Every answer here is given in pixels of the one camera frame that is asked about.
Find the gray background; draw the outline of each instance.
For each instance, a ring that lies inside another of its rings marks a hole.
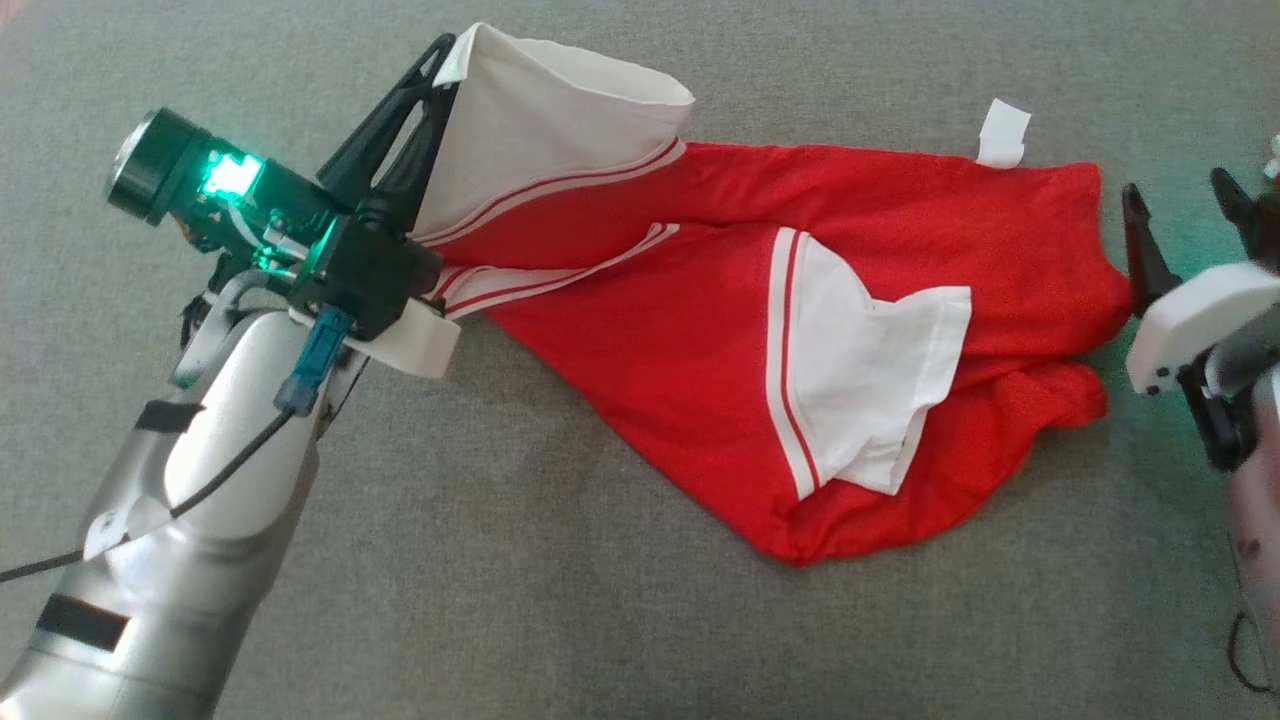
[[[32,0],[0,29],[0,565],[60,552],[164,391],[210,264],[101,200],[170,105],[319,165],[440,31],[485,19],[635,60],[687,136],[972,154],[995,96],[1027,164],[1143,183],[1176,269],[1239,258],[1206,176],[1261,187],[1274,0]],[[485,320],[447,382],[371,372],[221,717],[1261,717],[1224,662],[1222,480],[1174,398],[1043,437],[968,525],[796,571],[756,556]],[[0,589],[15,657],[55,578]]]

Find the green light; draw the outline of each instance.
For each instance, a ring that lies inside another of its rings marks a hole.
[[[237,163],[230,155],[223,155],[209,169],[204,193],[243,197],[248,195],[253,181],[257,179],[257,173],[261,170],[262,161],[252,155],[246,155],[243,163]]]

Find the blue connector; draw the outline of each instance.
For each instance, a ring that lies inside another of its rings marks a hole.
[[[294,416],[306,418],[315,410],[320,386],[329,377],[329,370],[333,370],[342,341],[355,324],[355,318],[332,305],[320,310],[293,374],[275,393],[275,406],[280,411],[292,410]]]

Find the black tape strip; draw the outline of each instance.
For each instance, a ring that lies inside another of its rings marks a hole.
[[[133,429],[180,434],[187,432],[187,428],[191,427],[191,420],[204,409],[204,405],[196,402],[179,404],[152,400],[142,409],[142,414],[138,415],[138,421],[133,424]]]
[[[36,629],[115,652],[129,619],[65,594],[49,596]]]

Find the white sticker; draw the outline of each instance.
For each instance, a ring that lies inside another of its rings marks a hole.
[[[978,133],[978,164],[1006,170],[1023,160],[1023,136],[1032,114],[1002,101],[992,100],[987,119]]]
[[[119,510],[108,510],[88,524],[84,534],[84,560],[92,560],[108,550],[120,544],[128,533],[125,514]]]

